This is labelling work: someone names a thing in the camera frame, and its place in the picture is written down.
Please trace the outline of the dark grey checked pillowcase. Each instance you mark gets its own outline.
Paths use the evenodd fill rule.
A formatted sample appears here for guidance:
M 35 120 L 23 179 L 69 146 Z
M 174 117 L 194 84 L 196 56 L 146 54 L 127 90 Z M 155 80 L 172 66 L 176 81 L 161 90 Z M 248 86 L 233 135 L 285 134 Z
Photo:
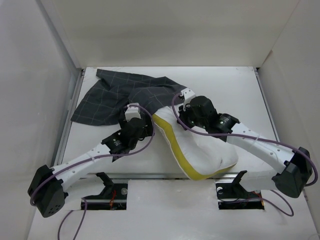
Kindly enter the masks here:
M 99 80 L 88 90 L 71 121 L 88 126 L 118 123 L 128 104 L 139 104 L 150 114 L 171 105 L 173 97 L 186 87 L 166 76 L 117 72 L 97 69 Z

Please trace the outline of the white pillow yellow edge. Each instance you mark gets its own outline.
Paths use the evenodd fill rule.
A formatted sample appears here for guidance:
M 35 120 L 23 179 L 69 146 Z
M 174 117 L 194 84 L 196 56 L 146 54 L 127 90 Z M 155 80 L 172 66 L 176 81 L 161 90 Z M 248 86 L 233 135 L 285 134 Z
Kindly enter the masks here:
M 177 123 L 171 107 L 159 109 L 152 118 L 178 166 L 189 179 L 205 180 L 227 172 L 238 163 L 239 157 L 233 145 L 184 130 Z

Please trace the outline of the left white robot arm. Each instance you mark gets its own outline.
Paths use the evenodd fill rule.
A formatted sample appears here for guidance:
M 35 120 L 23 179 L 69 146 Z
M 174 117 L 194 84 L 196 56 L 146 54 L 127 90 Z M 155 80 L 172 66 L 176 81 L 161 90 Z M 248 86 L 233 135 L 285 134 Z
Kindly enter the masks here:
M 37 208 L 42 217 L 56 214 L 71 197 L 70 187 L 90 173 L 104 160 L 116 160 L 138 154 L 137 143 L 155 135 L 155 124 L 150 116 L 132 118 L 120 130 L 103 139 L 87 153 L 58 166 L 39 167 L 29 185 L 27 193 L 30 204 Z

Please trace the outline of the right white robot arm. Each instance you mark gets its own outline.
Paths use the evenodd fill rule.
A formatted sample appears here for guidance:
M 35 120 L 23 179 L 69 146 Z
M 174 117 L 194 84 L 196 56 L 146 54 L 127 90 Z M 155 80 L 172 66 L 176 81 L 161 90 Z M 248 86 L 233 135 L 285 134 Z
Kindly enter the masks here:
M 171 103 L 175 104 L 176 99 L 182 104 L 172 110 L 185 130 L 237 146 L 272 168 L 240 171 L 229 184 L 235 196 L 243 197 L 256 190 L 278 190 L 290 198 L 298 198 L 305 187 L 317 182 L 318 172 L 307 149 L 260 136 L 238 118 L 218 113 L 209 98 L 197 96 L 188 88 L 176 94 Z

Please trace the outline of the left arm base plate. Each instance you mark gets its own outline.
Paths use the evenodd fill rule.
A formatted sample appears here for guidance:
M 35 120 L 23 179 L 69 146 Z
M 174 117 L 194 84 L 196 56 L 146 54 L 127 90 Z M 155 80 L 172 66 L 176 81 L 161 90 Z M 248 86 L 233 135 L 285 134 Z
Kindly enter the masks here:
M 81 201 L 81 209 L 91 211 L 123 211 L 127 209 L 128 197 L 128 182 L 116 181 L 114 182 L 104 172 L 95 174 L 103 183 L 103 189 L 99 194 L 91 194 L 85 196 Z

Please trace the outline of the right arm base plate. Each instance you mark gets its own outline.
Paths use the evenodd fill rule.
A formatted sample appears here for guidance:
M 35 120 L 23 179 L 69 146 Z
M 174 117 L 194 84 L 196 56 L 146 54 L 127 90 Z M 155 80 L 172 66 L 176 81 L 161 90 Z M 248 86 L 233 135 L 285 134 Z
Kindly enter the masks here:
M 260 193 L 248 192 L 241 185 L 246 170 L 240 171 L 234 179 L 222 178 L 215 182 L 219 210 L 264 210 Z

